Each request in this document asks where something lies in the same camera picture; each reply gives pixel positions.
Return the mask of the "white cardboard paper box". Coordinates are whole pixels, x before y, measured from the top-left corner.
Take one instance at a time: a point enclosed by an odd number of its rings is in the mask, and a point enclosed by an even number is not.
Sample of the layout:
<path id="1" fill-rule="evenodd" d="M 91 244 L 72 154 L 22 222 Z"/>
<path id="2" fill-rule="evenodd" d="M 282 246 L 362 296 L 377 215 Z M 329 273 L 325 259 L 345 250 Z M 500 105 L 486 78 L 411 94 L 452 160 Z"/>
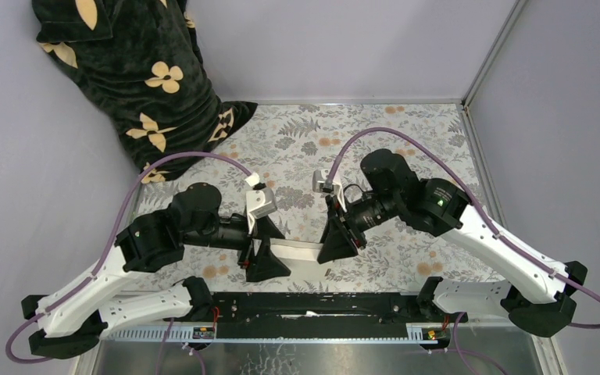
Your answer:
<path id="1" fill-rule="evenodd" d="M 316 263 L 322 247 L 322 244 L 314 242 L 292 241 L 277 238 L 270 240 L 270 249 L 279 259 Z"/>

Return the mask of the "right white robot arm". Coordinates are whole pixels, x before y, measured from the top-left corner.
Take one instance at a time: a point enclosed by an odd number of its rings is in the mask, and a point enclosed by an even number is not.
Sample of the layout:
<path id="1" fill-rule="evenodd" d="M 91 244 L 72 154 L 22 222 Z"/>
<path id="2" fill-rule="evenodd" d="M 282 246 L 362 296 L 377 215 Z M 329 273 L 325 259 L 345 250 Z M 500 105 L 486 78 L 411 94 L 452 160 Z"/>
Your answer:
<path id="1" fill-rule="evenodd" d="M 366 247 L 369 229 L 397 218 L 470 251 L 502 276 L 497 282 L 476 283 L 429 277 L 412 307 L 424 320 L 459 313 L 500 316 L 543 338 L 572 323 L 577 307 L 573 293 L 588 272 L 580 262 L 550 259 L 505 234 L 453 183 L 418 178 L 400 155 L 387 149 L 368 154 L 360 168 L 370 185 L 360 199 L 346 201 L 339 187 L 326 197 L 318 263 L 357 256 Z"/>

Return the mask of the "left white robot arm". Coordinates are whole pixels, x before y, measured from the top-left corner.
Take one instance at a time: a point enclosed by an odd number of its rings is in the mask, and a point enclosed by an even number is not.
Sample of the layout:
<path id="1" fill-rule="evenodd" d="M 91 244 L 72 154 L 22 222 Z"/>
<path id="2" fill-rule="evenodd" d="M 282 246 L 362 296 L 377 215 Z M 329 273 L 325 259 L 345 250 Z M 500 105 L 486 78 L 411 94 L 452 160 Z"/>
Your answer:
<path id="1" fill-rule="evenodd" d="M 117 234 L 105 260 L 91 266 L 61 290 L 30 295 L 21 302 L 26 319 L 36 319 L 30 352 L 44 359 L 81 355 L 111 333 L 153 320 L 186 317 L 200 321 L 213 297 L 201 277 L 150 295 L 124 298 L 121 292 L 184 257 L 189 245 L 238 252 L 248 282 L 287 277 L 290 269 L 271 251 L 282 234 L 270 219 L 277 209 L 273 191 L 257 184 L 245 196 L 245 212 L 219 215 L 220 191 L 192 184 L 165 209 L 139 216 Z"/>

